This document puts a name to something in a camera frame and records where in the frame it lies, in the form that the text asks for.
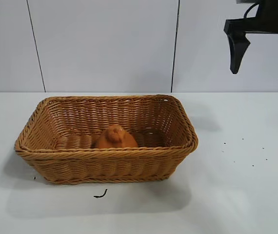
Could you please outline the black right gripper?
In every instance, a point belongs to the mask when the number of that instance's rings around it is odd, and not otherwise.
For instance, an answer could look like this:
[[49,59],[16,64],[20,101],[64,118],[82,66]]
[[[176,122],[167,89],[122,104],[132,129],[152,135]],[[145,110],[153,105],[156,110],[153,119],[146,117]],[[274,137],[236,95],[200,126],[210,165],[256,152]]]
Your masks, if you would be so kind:
[[237,74],[250,41],[246,34],[278,34],[278,0],[258,0],[240,19],[227,19],[224,32],[229,34],[230,70]]

